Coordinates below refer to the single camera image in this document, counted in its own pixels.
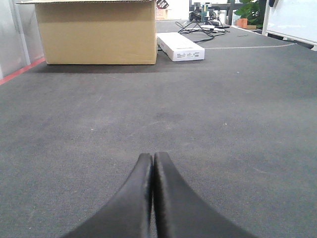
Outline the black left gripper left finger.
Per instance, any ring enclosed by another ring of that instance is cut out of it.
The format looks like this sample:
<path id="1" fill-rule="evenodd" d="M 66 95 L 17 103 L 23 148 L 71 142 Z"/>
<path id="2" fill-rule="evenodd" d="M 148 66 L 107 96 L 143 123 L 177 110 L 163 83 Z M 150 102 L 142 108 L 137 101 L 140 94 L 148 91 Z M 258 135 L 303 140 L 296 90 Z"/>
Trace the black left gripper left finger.
<path id="1" fill-rule="evenodd" d="M 65 238 L 148 238 L 152 210 L 153 158 L 139 155 L 119 191 Z"/>

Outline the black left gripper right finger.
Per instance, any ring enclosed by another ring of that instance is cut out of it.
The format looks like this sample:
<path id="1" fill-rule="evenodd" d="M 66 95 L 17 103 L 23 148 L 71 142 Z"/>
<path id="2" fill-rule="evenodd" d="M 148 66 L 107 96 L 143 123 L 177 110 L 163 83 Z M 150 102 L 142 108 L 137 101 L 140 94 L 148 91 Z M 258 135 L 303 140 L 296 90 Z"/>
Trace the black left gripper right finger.
<path id="1" fill-rule="evenodd" d="M 154 210 L 159 238 L 252 238 L 204 202 L 168 153 L 154 156 Z"/>

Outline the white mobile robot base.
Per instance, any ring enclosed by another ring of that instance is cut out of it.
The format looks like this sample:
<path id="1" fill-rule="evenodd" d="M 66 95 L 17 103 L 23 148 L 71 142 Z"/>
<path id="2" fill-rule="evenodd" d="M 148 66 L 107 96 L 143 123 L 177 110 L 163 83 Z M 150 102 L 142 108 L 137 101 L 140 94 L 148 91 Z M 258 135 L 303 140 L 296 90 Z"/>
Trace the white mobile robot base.
<path id="1" fill-rule="evenodd" d="M 273 34 L 312 45 L 317 50 L 317 2 L 315 0 L 268 0 L 263 35 Z"/>

